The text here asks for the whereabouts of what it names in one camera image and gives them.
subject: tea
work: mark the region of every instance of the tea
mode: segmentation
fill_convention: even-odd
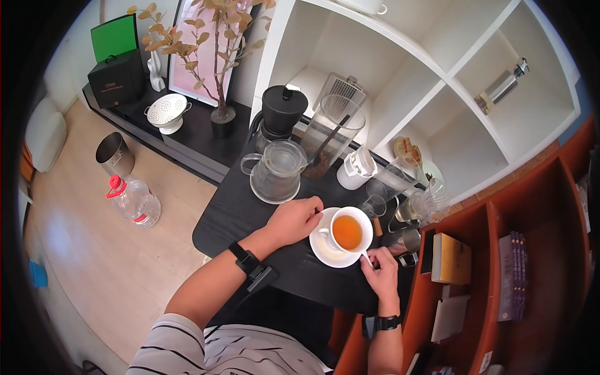
[[[362,242],[361,225],[349,215],[343,215],[335,219],[333,235],[337,243],[346,250],[354,250]]]

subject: striped shirt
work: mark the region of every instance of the striped shirt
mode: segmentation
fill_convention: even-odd
[[[158,318],[127,375],[319,374],[331,371],[293,337],[252,325],[224,325],[208,341],[190,319]]]

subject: yellow book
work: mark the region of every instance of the yellow book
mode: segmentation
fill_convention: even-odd
[[[471,247],[444,234],[433,236],[431,280],[437,283],[471,283]]]

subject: coffee grinder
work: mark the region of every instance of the coffee grinder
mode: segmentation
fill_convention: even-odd
[[[271,86],[263,93],[262,115],[256,149],[263,153],[265,147],[278,139],[290,139],[294,125],[308,108],[308,99],[293,85]]]

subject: white shelf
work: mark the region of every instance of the white shelf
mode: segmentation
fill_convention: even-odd
[[[421,61],[408,57],[373,103],[367,146],[373,149],[389,141],[445,85]]]
[[[475,97],[522,57],[531,72],[487,116],[511,162],[537,154],[578,115],[563,66],[529,7],[520,3],[456,76]]]
[[[402,49],[409,52],[411,55],[423,62],[423,64],[429,67],[429,69],[433,70],[440,77],[444,75],[444,72],[442,71],[440,66],[434,61],[433,58],[431,58],[431,56],[419,43],[417,43],[405,33],[399,31],[398,29],[390,25],[388,22],[384,21],[382,18],[358,13],[330,0],[299,1],[322,7],[333,13],[340,14],[344,17],[347,17],[348,19],[351,19],[370,28],[371,30],[386,37],[387,39],[400,46]]]
[[[440,169],[450,199],[508,166],[506,158],[479,119],[446,86],[395,136],[374,151],[393,159],[396,136],[410,137],[423,160]]]
[[[520,1],[392,1],[386,3],[388,12],[381,18],[411,37],[444,72],[451,72],[468,60],[463,57],[481,46]]]
[[[410,136],[444,174],[452,203],[523,165],[580,114],[578,71],[532,0],[386,5],[386,14],[368,16],[330,0],[280,2],[256,106],[267,87],[292,83],[312,116],[330,72],[355,76],[369,93],[367,125],[355,140],[391,160],[394,138]],[[532,71],[485,116],[473,98],[520,57]]]

